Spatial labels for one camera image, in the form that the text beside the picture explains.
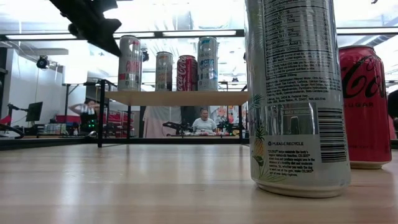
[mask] celsius can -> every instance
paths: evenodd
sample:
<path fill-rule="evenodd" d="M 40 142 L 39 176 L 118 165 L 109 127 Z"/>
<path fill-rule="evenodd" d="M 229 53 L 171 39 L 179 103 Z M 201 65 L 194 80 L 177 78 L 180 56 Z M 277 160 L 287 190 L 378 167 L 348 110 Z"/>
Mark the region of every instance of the celsius can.
<path fill-rule="evenodd" d="M 351 182 L 332 0 L 246 0 L 251 177 L 334 197 Z"/>
<path fill-rule="evenodd" d="M 155 91 L 172 91 L 173 89 L 173 55 L 170 52 L 156 54 Z"/>
<path fill-rule="evenodd" d="M 124 35 L 120 38 L 118 91 L 140 91 L 142 75 L 141 42 L 137 37 Z"/>
<path fill-rule="evenodd" d="M 215 37 L 201 37 L 198 43 L 198 90 L 218 91 L 218 43 Z"/>
<path fill-rule="evenodd" d="M 198 62 L 194 56 L 182 55 L 177 61 L 177 91 L 197 91 Z"/>
<path fill-rule="evenodd" d="M 383 62 L 370 46 L 350 46 L 340 66 L 351 168 L 381 168 L 391 161 Z"/>

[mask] nutrition facts label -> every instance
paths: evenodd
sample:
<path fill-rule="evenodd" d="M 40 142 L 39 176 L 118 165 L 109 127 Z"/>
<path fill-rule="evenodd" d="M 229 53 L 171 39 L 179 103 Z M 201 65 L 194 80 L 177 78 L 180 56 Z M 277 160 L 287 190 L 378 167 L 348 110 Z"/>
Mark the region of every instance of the nutrition facts label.
<path fill-rule="evenodd" d="M 340 91 L 330 0 L 264 0 L 267 95 Z"/>

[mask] pineapple illustration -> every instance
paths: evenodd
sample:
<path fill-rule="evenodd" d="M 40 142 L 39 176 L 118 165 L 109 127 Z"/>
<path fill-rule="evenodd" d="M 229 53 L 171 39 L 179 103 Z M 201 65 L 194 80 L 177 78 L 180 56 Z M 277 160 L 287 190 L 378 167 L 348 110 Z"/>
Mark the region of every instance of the pineapple illustration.
<path fill-rule="evenodd" d="M 266 130 L 262 124 L 260 124 L 256 129 L 256 140 L 254 141 L 254 155 L 263 156 L 264 154 L 264 135 Z"/>

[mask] barcode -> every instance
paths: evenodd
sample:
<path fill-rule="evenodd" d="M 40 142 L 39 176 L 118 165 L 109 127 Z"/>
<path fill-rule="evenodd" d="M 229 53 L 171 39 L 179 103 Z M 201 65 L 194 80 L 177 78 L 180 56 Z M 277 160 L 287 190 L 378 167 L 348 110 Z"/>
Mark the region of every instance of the barcode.
<path fill-rule="evenodd" d="M 343 110 L 319 108 L 318 122 L 322 163 L 347 161 Z"/>

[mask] coke zero sugar can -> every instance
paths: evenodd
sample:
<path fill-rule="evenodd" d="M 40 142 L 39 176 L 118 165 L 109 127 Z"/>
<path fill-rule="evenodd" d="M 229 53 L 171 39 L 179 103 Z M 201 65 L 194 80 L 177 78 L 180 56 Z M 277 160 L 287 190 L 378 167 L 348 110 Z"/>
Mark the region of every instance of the coke zero sugar can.
<path fill-rule="evenodd" d="M 120 38 L 118 91 L 140 91 L 142 74 L 141 42 L 137 37 L 125 35 Z"/>
<path fill-rule="evenodd" d="M 198 90 L 218 91 L 218 43 L 215 37 L 201 37 L 198 43 Z"/>
<path fill-rule="evenodd" d="M 333 197 L 349 185 L 333 0 L 246 0 L 251 177 Z"/>
<path fill-rule="evenodd" d="M 177 91 L 197 91 L 198 62 L 194 56 L 182 55 L 177 62 Z"/>
<path fill-rule="evenodd" d="M 340 48 L 340 66 L 351 167 L 381 168 L 391 161 L 383 62 L 360 45 Z"/>
<path fill-rule="evenodd" d="M 156 55 L 155 91 L 172 91 L 173 55 L 170 52 L 158 52 Z"/>

